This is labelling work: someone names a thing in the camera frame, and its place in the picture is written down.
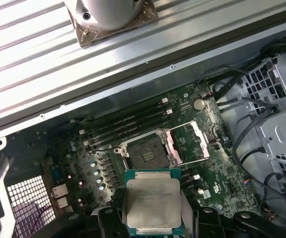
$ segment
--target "capacitor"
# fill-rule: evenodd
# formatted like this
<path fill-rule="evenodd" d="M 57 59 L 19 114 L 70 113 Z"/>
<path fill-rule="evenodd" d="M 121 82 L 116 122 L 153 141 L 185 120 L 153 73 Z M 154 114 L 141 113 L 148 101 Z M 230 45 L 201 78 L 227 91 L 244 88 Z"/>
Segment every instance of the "capacitor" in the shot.
<path fill-rule="evenodd" d="M 90 166 L 95 167 L 97 165 L 97 162 L 91 162 Z"/>
<path fill-rule="evenodd" d="M 96 180 L 97 183 L 102 183 L 103 177 L 100 177 Z"/>
<path fill-rule="evenodd" d="M 100 190 L 100 191 L 103 191 L 104 188 L 105 188 L 105 184 L 104 184 L 104 183 L 99 186 L 99 190 Z"/>
<path fill-rule="evenodd" d="M 100 170 L 96 170 L 96 171 L 93 172 L 93 175 L 97 176 L 97 175 L 99 175 L 99 173 L 100 173 Z"/>

